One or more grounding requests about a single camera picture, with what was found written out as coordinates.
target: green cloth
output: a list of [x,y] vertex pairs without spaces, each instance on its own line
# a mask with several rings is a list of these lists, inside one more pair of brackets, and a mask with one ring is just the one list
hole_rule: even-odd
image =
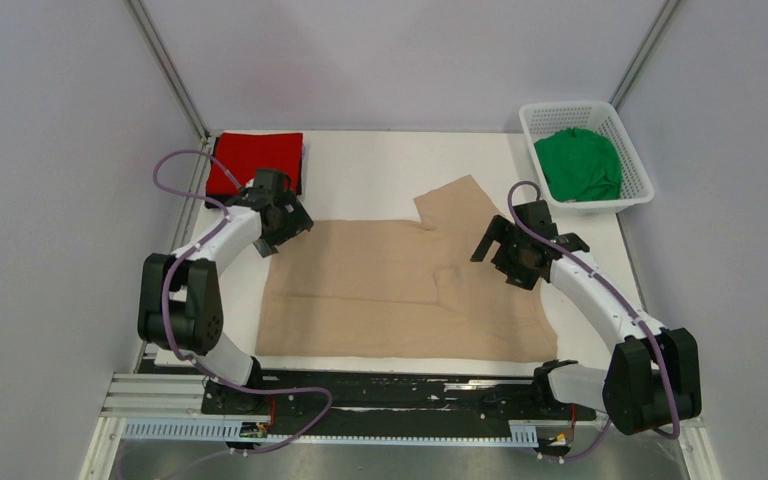
[[584,128],[568,128],[538,140],[534,149],[555,200],[620,198],[620,157],[607,138]]

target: gray wall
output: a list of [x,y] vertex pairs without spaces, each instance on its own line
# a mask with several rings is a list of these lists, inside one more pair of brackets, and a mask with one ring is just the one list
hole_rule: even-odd
[[608,100],[662,0],[146,0],[210,128],[521,131]]
[[0,479],[77,475],[195,145],[122,2],[0,1]]
[[647,305],[699,341],[724,477],[768,478],[768,2],[685,2],[620,116],[656,187],[622,215]]

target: metal floor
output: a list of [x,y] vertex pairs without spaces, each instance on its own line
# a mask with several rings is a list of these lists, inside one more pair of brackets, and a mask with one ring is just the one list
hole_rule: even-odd
[[[576,429],[577,449],[596,436],[592,427]],[[121,449],[124,480],[152,480],[223,444],[183,441],[128,441]],[[111,479],[117,479],[116,472]],[[611,432],[590,457],[553,465],[534,454],[498,447],[405,447],[297,444],[263,456],[219,458],[197,466],[179,480],[428,480],[458,479],[688,479],[677,441],[647,432],[626,437]]]

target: cable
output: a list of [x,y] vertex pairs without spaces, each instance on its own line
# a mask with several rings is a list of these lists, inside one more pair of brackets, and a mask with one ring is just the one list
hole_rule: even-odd
[[[658,364],[658,368],[660,369],[660,377],[661,377],[661,383],[664,385],[664,390],[667,396],[667,405],[670,409],[670,420],[673,424],[673,431],[672,432],[665,432],[664,430],[660,428],[656,428],[655,432],[657,432],[659,435],[675,440],[679,437],[680,434],[680,427],[679,427],[679,416],[678,416],[678,407],[676,406],[675,397],[673,396],[673,389],[672,384],[670,382],[670,377],[667,375],[667,365],[666,362],[664,362],[664,355],[661,353],[661,347],[658,345],[658,341],[655,339],[655,335],[652,334],[652,331],[649,329],[649,327],[646,325],[646,322],[643,321],[643,319],[640,318],[640,312],[638,312],[637,309],[635,309],[631,303],[629,303],[628,300],[623,296],[622,293],[620,293],[619,290],[617,290],[616,287],[614,287],[611,282],[608,281],[605,277],[602,276],[599,272],[596,272],[593,267],[587,264],[584,260],[578,258],[577,256],[573,255],[572,252],[567,250],[566,248],[540,236],[530,228],[526,227],[524,223],[522,223],[522,220],[519,219],[519,217],[516,214],[516,211],[514,210],[514,192],[516,192],[516,189],[523,186],[528,185],[537,192],[537,200],[540,200],[540,186],[537,185],[534,182],[531,182],[529,180],[523,180],[521,182],[517,182],[511,186],[511,189],[508,191],[508,211],[510,211],[511,216],[514,218],[514,223],[522,229],[528,236],[533,238],[534,240],[537,240],[538,242],[542,243],[543,245],[546,245],[547,247],[561,253],[565,257],[568,257],[570,260],[575,262],[579,267],[581,267],[585,272],[587,272],[588,275],[590,275],[592,278],[596,279],[600,284],[602,284],[603,287],[605,287],[606,290],[608,290],[608,293],[613,296],[617,302],[622,305],[623,309],[625,309],[626,313],[631,317],[632,322],[636,321],[636,325],[640,326],[640,329],[643,330],[643,333],[646,335],[646,338],[649,340],[649,344],[652,346],[652,350],[655,353],[655,361]],[[597,438],[596,442],[594,442],[593,445],[591,445],[587,450],[584,452],[572,455],[570,457],[567,457],[568,460],[576,460],[579,458],[583,458],[584,456],[590,454],[590,452],[593,451],[593,448],[595,445],[597,445],[599,442],[602,441],[602,438],[604,437],[605,431],[608,430],[608,427],[611,425],[610,420],[605,425],[605,429],[602,431],[602,434],[599,435],[599,438]]]
[[[182,197],[188,197],[193,198],[196,200],[202,200],[204,202],[210,203],[211,205],[216,206],[222,211],[222,218],[219,223],[216,224],[216,226],[211,229],[209,232],[207,232],[204,236],[202,236],[196,243],[193,244],[190,248],[188,248],[184,253],[178,256],[178,258],[175,259],[174,262],[172,262],[172,265],[169,267],[169,271],[166,273],[166,276],[163,279],[163,291],[161,296],[161,314],[163,316],[163,329],[166,333],[166,341],[169,344],[169,349],[172,350],[172,352],[175,354],[175,357],[182,361],[190,361],[193,363],[193,365],[196,367],[197,370],[199,370],[202,374],[207,376],[208,378],[215,379],[218,383],[221,385],[224,385],[228,388],[237,390],[238,392],[246,393],[249,395],[290,395],[290,394],[297,394],[297,393],[319,393],[326,397],[327,402],[325,407],[320,411],[316,417],[313,418],[313,420],[310,421],[307,425],[302,427],[301,430],[296,432],[295,434],[291,435],[285,440],[282,440],[278,443],[269,445],[267,447],[258,448],[255,450],[236,450],[232,449],[231,453],[242,453],[244,456],[248,455],[257,455],[262,453],[269,453],[274,452],[275,450],[281,449],[283,447],[286,447],[302,435],[304,435],[308,430],[311,429],[319,420],[322,419],[322,417],[325,416],[326,413],[328,413],[328,410],[331,408],[331,404],[334,401],[334,396],[331,395],[331,392],[326,390],[322,387],[303,387],[303,388],[284,388],[284,389],[276,389],[276,390],[261,390],[261,389],[255,389],[255,388],[247,388],[242,385],[235,385],[232,382],[218,376],[216,373],[211,371],[209,368],[205,367],[204,365],[201,365],[198,363],[198,360],[192,356],[192,355],[184,355],[180,348],[178,348],[178,342],[175,341],[175,335],[172,332],[172,321],[169,316],[169,291],[172,284],[172,277],[175,275],[175,271],[178,270],[178,267],[181,266],[181,264],[193,253],[198,251],[198,249],[203,245],[205,242],[210,240],[211,238],[215,237],[224,227],[228,224],[228,207],[223,205],[221,202],[214,200],[210,197],[199,195],[196,193],[190,193],[185,192],[183,190],[178,190],[166,185],[163,185],[160,183],[160,181],[157,179],[157,173],[160,171],[160,167],[163,166],[164,163],[166,163],[169,159],[176,157],[178,155],[183,154],[195,154],[207,157],[210,159],[210,161],[218,166],[222,172],[225,174],[225,176],[228,177],[229,180],[231,180],[231,183],[234,184],[234,186],[238,190],[242,190],[242,185],[240,185],[240,182],[237,181],[237,179],[234,177],[234,175],[225,168],[225,165],[222,164],[222,162],[219,161],[216,157],[213,155],[209,155],[207,153],[204,153],[199,150],[193,150],[193,149],[184,149],[184,150],[176,150],[174,152],[171,152],[160,159],[159,162],[157,162],[157,165],[154,167],[154,171],[152,172],[152,180],[154,181],[155,186],[157,188],[171,193],[173,195],[178,195]],[[178,475],[182,474],[183,472],[189,470],[190,468],[205,462],[207,460],[217,458],[223,455],[228,455],[229,452],[227,450],[223,450],[221,452],[216,452],[213,454],[210,454],[208,456],[202,457],[193,463],[186,465],[185,467],[176,470],[175,472],[163,477],[163,480],[168,480],[170,478],[177,477]]]
[[611,419],[608,419],[608,421],[605,423],[605,428],[602,429],[601,432],[599,432],[599,436],[596,437],[596,440],[593,440],[593,443],[590,444],[589,447],[587,447],[583,452],[576,453],[575,455],[566,455],[563,457],[559,457],[556,455],[546,455],[543,453],[538,453],[537,458],[548,458],[549,460],[555,461],[557,463],[565,463],[565,462],[574,462],[576,460],[581,460],[582,458],[590,455],[593,453],[594,450],[596,450],[596,447],[599,446],[599,444],[602,443],[603,440],[605,440],[605,437],[608,435],[608,430],[611,429]]

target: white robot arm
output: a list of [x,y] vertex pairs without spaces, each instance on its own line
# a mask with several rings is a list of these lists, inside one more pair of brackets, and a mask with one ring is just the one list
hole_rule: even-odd
[[[621,295],[601,273],[587,244],[574,233],[558,234],[545,201],[518,205],[512,210],[531,233],[496,216],[471,260],[482,261],[492,243],[498,242],[491,262],[507,275],[507,283],[527,290],[534,288],[540,278],[552,283],[613,349],[607,370],[557,360],[538,368],[535,381],[538,385],[542,382],[544,396],[550,397],[547,401],[605,412],[627,435],[670,423],[672,404],[680,419],[699,415],[699,362],[693,336],[685,329],[669,330],[642,309],[623,305]],[[561,254],[547,243],[562,245],[565,254],[576,258]],[[652,368],[656,355],[642,328],[644,324],[655,332],[666,371]],[[668,376],[671,395],[661,375]]]
[[143,340],[169,348],[161,307],[162,284],[172,263],[186,255],[169,289],[186,289],[186,300],[169,300],[170,323],[179,350],[218,377],[248,385],[252,371],[259,365],[222,332],[219,276],[249,245],[266,257],[276,253],[278,245],[313,227],[310,216],[287,185],[287,176],[282,172],[258,170],[252,185],[229,202],[225,218],[208,229],[212,231],[226,221],[215,236],[203,244],[196,240],[170,255],[152,254],[146,259],[138,323]]

